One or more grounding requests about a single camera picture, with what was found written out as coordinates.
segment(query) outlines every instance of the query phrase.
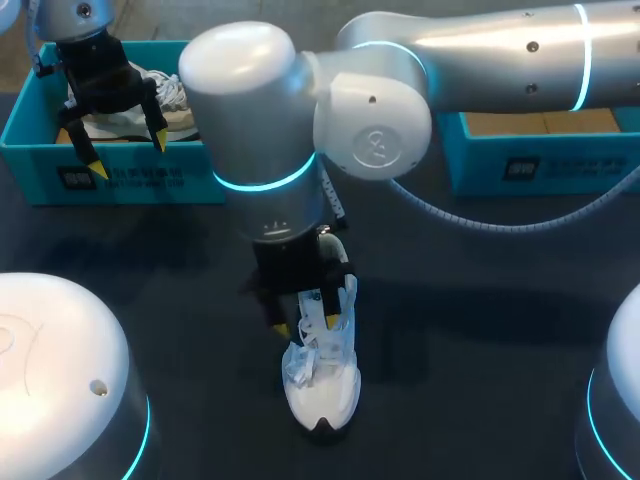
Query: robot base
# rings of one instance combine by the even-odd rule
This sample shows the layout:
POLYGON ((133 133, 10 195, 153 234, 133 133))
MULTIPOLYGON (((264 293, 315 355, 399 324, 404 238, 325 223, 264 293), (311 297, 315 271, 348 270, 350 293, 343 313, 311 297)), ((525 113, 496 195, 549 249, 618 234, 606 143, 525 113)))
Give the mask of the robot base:
POLYGON ((48 275, 0 274, 0 478, 158 480, 159 437, 120 324, 48 275))

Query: cardboard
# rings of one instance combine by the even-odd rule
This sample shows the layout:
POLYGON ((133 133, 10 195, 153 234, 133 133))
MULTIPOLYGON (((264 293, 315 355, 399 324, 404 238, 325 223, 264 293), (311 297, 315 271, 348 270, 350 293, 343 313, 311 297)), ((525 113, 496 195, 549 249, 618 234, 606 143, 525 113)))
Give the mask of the cardboard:
POLYGON ((469 133, 474 137, 493 135, 544 135, 547 127, 540 113, 466 113, 469 133))
POLYGON ((613 112, 608 108, 531 114, 466 113, 465 117, 473 137, 620 133, 613 112))
POLYGON ((547 131, 552 134, 567 133, 620 133, 620 127, 608 108, 581 112, 544 113, 547 131))

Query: logo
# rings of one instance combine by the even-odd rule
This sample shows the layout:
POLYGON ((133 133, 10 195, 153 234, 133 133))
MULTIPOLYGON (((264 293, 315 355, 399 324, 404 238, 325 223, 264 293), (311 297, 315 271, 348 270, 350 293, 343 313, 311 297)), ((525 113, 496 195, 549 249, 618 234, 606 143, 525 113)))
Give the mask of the logo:
POLYGON ((502 180, 505 182, 530 182, 536 177, 540 159, 538 157, 510 158, 502 180))
POLYGON ((353 157, 365 167, 388 167, 401 155, 400 137, 388 127, 368 128, 354 142, 353 157))
POLYGON ((58 176, 66 190, 96 190, 89 167, 58 167, 58 176))

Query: shoe sole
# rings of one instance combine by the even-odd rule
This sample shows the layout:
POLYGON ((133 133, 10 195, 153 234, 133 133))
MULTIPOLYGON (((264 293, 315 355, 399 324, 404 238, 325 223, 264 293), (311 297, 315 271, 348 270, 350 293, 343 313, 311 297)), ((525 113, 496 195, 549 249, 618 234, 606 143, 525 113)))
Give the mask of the shoe sole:
MULTIPOLYGON (((93 141, 116 141, 128 140, 130 142, 151 142, 151 134, 145 130, 144 132, 131 133, 131 128, 122 126, 111 126, 109 130, 105 130, 91 123, 85 123, 89 138, 93 141)), ((194 142, 200 140, 200 133, 197 128, 189 128, 178 132, 167 132, 167 142, 194 142)))
POLYGON ((353 403, 353 409, 350 413, 349 420, 342 427, 334 429, 329 422, 322 417, 318 420, 313 430, 307 430, 302 424, 296 422, 302 429, 305 436, 307 436, 313 443, 322 446, 335 445, 341 442, 351 431, 356 418, 356 412, 358 410, 358 404, 360 402, 360 389, 362 388, 362 379, 360 371, 358 370, 358 380, 355 392, 355 402, 353 403))

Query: glowing blue light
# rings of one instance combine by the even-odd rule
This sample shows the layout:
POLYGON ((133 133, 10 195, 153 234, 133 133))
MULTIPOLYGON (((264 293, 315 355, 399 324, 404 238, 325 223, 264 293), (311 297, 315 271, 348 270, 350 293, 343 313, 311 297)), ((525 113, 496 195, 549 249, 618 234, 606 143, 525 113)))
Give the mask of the glowing blue light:
POLYGON ((582 73, 582 87, 580 87, 580 95, 576 106, 571 109, 572 112, 577 112, 584 105, 584 101, 587 98, 589 92, 589 81, 591 80, 591 63, 593 60, 593 38, 591 37, 591 27, 589 25, 589 18, 587 12, 582 5, 576 3, 574 5, 578 13, 580 14, 580 20, 582 20, 582 28, 584 29, 584 72, 582 73))
POLYGON ((591 415, 591 381, 593 380, 594 373, 595 371, 591 372, 591 378, 589 378, 589 386, 587 387, 587 413, 589 414, 589 422, 591 423, 591 429, 593 430, 593 434, 595 435, 596 440, 600 445, 600 448, 604 452, 605 456, 611 462, 611 465, 616 467, 616 470, 618 470, 618 472, 620 472, 620 475, 622 475, 624 478, 626 478, 627 480, 633 480, 629 475, 627 475, 627 473, 622 469, 622 467, 618 465, 616 461, 613 459, 613 457, 609 453, 609 450, 607 450, 607 447, 605 447, 604 443, 602 443, 602 440, 600 439, 600 435, 598 435, 598 431, 596 430, 596 425, 595 423, 593 423, 593 416, 591 415))
POLYGON ((364 42, 361 43, 359 45, 356 45, 353 48, 362 48, 362 47, 372 47, 375 45, 384 45, 387 47, 394 47, 394 48, 398 48, 400 50, 402 50, 405 53, 408 53, 411 58, 413 58, 416 62, 418 62, 418 65, 420 65, 420 68, 422 69, 422 71, 424 72, 425 77, 427 76, 427 69, 424 68, 424 65, 422 64, 422 61, 420 60, 420 58, 418 58, 418 56, 413 53, 411 50, 409 50, 407 47, 400 45, 399 43, 394 43, 394 42, 386 42, 384 40, 376 40, 376 41, 372 41, 372 42, 364 42))
POLYGON ((299 178, 304 172, 309 170, 309 167, 311 167, 311 165, 313 164, 313 160, 315 158, 316 158, 316 154, 314 152, 313 155, 309 157, 309 160, 307 160, 307 163, 305 163, 302 166, 302 168, 300 168, 300 170, 298 170, 295 173, 292 173, 291 175, 283 178, 282 180, 278 180, 277 182, 267 183, 265 185, 235 185, 233 183, 227 182, 226 180, 222 180, 215 173, 213 174, 213 176, 220 183, 220 185, 228 188, 229 190, 235 190, 236 192, 266 192, 267 190, 275 190, 276 188, 284 187, 285 185, 299 178))
POLYGON ((144 430, 144 437, 142 438, 142 445, 140 445, 140 450, 138 451, 138 455, 136 459, 133 461, 129 470, 122 477, 122 480, 129 480, 129 477, 133 475, 134 470, 138 466, 140 459, 142 458, 142 453, 144 452, 145 447, 147 446, 147 440, 149 439, 149 430, 151 429, 151 405, 149 404, 149 397, 147 397, 147 427, 144 430))

